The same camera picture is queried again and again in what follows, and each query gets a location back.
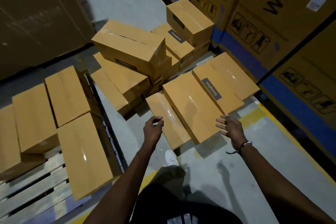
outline box top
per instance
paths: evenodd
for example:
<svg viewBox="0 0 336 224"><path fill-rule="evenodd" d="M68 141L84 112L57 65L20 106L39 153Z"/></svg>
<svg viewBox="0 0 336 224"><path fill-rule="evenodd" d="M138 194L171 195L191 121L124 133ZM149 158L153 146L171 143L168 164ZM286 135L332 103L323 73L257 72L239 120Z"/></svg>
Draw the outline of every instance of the box top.
<svg viewBox="0 0 336 224"><path fill-rule="evenodd" d="M209 63L195 67L192 74L223 114L230 114L244 105L244 102Z"/></svg>
<svg viewBox="0 0 336 224"><path fill-rule="evenodd" d="M57 129L75 200L95 191L113 178L91 113Z"/></svg>
<svg viewBox="0 0 336 224"><path fill-rule="evenodd" d="M118 88L113 84L110 77L103 68L91 74L94 82L104 93L107 100L119 111L128 104L126 98L121 94Z"/></svg>
<svg viewBox="0 0 336 224"><path fill-rule="evenodd" d="M162 130L173 150L191 139L162 91L149 96L146 101L153 115L163 117L164 126Z"/></svg>
<svg viewBox="0 0 336 224"><path fill-rule="evenodd" d="M92 40L148 62L159 52L165 42L165 38L161 35L112 19Z"/></svg>
<svg viewBox="0 0 336 224"><path fill-rule="evenodd" d="M216 118L222 113L191 72L164 84L163 89L198 142L201 143L220 131L216 127Z"/></svg>
<svg viewBox="0 0 336 224"><path fill-rule="evenodd" d="M177 58L175 58L175 56L172 55L170 53L170 51L168 51L167 49L166 49L166 55L171 57L171 66L174 66L174 65L176 65L176 63L179 63L179 60Z"/></svg>
<svg viewBox="0 0 336 224"><path fill-rule="evenodd" d="M152 32L164 36L167 48L178 55L180 59L195 49L166 22L152 29Z"/></svg>
<svg viewBox="0 0 336 224"><path fill-rule="evenodd" d="M224 80L241 100L254 95L260 90L252 79L226 52L209 60L208 63L221 74Z"/></svg>
<svg viewBox="0 0 336 224"><path fill-rule="evenodd" d="M104 59L100 52L94 57L121 94L148 78L141 73Z"/></svg>
<svg viewBox="0 0 336 224"><path fill-rule="evenodd" d="M60 127L90 111L82 83L74 66L45 79L57 125Z"/></svg>
<svg viewBox="0 0 336 224"><path fill-rule="evenodd" d="M208 19L189 0L179 0L167 8L189 29L192 34L196 34L208 27L212 27L213 22Z"/></svg>
<svg viewBox="0 0 336 224"><path fill-rule="evenodd" d="M15 95L12 101L21 152L45 144L57 133L44 83Z"/></svg>
<svg viewBox="0 0 336 224"><path fill-rule="evenodd" d="M0 109L0 173L21 162L13 105Z"/></svg>

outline person's right hand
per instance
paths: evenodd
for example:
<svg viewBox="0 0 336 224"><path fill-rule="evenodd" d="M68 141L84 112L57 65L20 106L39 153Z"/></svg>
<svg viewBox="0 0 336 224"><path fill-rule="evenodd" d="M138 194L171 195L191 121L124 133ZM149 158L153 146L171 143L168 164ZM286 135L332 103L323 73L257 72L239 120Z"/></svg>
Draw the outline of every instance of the person's right hand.
<svg viewBox="0 0 336 224"><path fill-rule="evenodd" d="M233 148L238 151L240 146L247 142L241 122L229 115L221 115L220 117L221 119L217 118L216 121L221 124L216 124L216 127L226 130L226 132L221 130L221 134L229 137Z"/></svg>

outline black label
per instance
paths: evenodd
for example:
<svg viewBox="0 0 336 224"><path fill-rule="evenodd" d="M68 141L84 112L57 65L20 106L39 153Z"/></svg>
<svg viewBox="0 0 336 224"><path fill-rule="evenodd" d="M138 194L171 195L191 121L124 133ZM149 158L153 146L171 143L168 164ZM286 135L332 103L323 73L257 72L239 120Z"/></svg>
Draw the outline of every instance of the black label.
<svg viewBox="0 0 336 224"><path fill-rule="evenodd" d="M219 92L216 90L216 88L212 85L212 83L209 81L208 78L205 78L202 80L204 86L207 87L210 94L213 96L213 98L218 101L222 98L222 96L219 94Z"/></svg>
<svg viewBox="0 0 336 224"><path fill-rule="evenodd" d="M132 70L134 70L134 71L138 71L138 69L137 69L136 66L133 66L133 65L131 65L131 64L128 64L128 63L126 63L126 62L124 62L124 61L121 61L121 60L119 60L119 59L115 59L115 61L116 61L118 64L120 64L120 65L122 65L122 66L124 66L124 67L127 67L127 68L129 68L129 69L132 69Z"/></svg>
<svg viewBox="0 0 336 224"><path fill-rule="evenodd" d="M184 24L182 23L182 21L180 21L179 18L176 17L175 14L173 14L173 19L181 26L181 28L184 29Z"/></svg>
<svg viewBox="0 0 336 224"><path fill-rule="evenodd" d="M185 40L180 36L178 35L174 30L170 30L168 31L169 34L171 34L177 41L179 41L180 43L183 43Z"/></svg>

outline person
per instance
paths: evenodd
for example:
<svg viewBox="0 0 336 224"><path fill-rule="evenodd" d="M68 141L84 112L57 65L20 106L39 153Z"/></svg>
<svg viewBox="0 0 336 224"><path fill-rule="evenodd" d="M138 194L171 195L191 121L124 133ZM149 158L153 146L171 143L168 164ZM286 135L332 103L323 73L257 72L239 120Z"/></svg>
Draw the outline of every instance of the person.
<svg viewBox="0 0 336 224"><path fill-rule="evenodd" d="M238 120L221 116L216 121L216 126L231 139L233 148L250 169L280 223L335 223L247 141ZM179 200L156 183L149 184L138 195L163 125L161 116L153 116L145 123L143 145L124 174L86 218L85 224L126 223L130 218L131 223L241 223L236 215L224 208Z"/></svg>

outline person's left hand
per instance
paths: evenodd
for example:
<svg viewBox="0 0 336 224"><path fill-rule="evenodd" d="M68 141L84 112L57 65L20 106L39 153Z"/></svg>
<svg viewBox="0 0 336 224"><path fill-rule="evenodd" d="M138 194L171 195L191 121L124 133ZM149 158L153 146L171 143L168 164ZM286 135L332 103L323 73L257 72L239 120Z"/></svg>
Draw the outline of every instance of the person's left hand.
<svg viewBox="0 0 336 224"><path fill-rule="evenodd" d="M143 133L145 135L145 141L143 142L144 146L148 146L151 149L155 148L162 134L162 118L162 116L152 116L146 121L145 126L143 127Z"/></svg>

